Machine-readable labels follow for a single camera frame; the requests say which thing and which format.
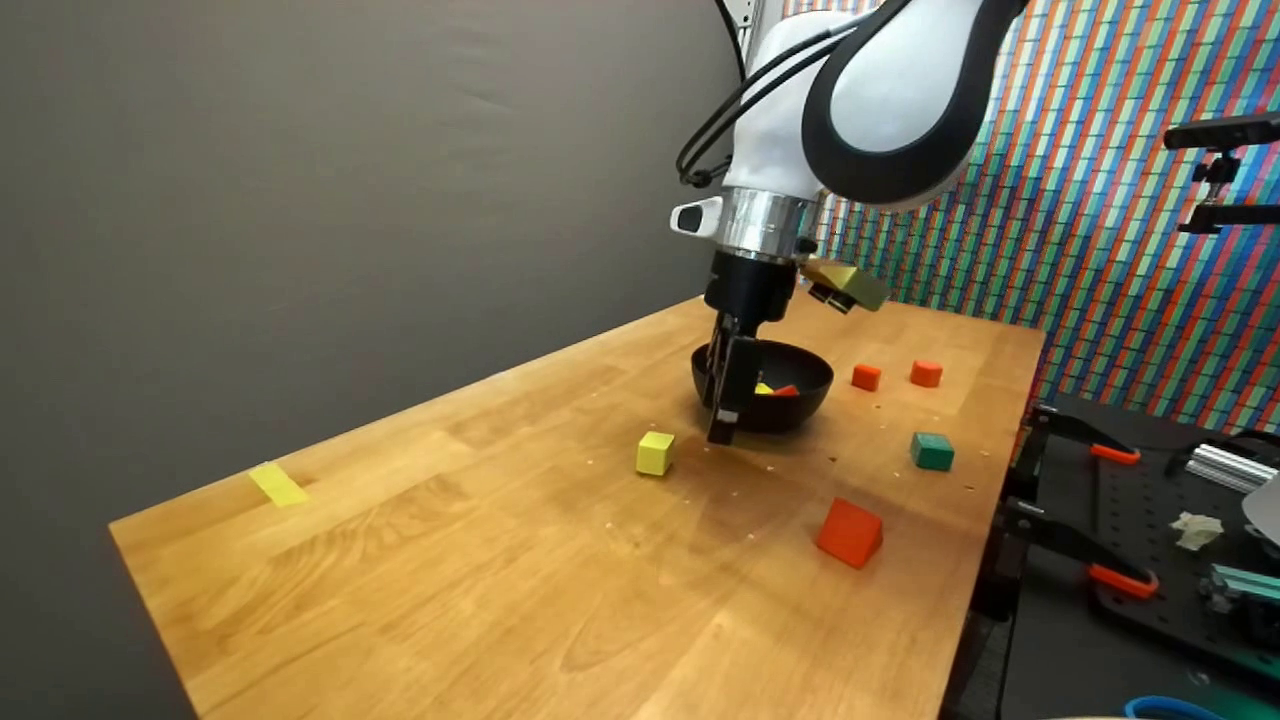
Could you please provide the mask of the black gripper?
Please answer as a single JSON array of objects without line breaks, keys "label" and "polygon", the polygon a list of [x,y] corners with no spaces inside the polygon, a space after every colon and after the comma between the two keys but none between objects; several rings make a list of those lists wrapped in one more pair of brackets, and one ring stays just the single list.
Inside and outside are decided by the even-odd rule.
[{"label": "black gripper", "polygon": [[715,307],[715,337],[709,343],[712,383],[712,445],[726,445],[755,383],[755,337],[762,320],[779,320],[797,287],[791,264],[749,261],[730,251],[712,258],[703,303]]}]

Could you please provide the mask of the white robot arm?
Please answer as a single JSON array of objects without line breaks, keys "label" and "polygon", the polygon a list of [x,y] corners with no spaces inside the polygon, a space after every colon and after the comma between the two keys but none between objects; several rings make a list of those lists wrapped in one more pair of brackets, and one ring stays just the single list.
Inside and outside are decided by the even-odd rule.
[{"label": "white robot arm", "polygon": [[821,193],[914,207],[967,159],[1005,38],[1028,0],[878,0],[866,12],[775,20],[742,86],[682,140],[675,176],[715,198],[675,203],[669,228],[712,243],[715,313],[694,364],[709,440],[753,429],[767,343],[797,280],[834,313],[878,307],[884,285],[821,251],[802,211]]}]

